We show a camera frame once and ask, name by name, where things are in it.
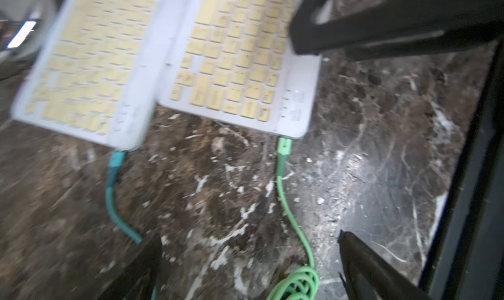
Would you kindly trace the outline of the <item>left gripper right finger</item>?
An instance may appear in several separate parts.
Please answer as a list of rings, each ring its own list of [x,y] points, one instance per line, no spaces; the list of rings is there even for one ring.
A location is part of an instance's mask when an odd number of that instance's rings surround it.
[[[355,234],[338,238],[346,294],[349,299],[429,299]]]

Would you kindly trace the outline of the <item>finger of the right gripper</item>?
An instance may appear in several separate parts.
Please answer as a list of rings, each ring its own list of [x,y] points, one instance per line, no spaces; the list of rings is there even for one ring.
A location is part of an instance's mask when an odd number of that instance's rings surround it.
[[[412,56],[477,48],[503,37],[503,0],[386,0],[316,23],[328,0],[302,0],[289,27],[298,55]]]

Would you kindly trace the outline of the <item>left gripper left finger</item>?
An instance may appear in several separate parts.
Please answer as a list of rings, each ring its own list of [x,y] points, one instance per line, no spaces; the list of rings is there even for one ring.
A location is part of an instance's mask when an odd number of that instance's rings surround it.
[[[149,235],[128,256],[98,299],[155,299],[160,273],[162,243],[159,234]]]

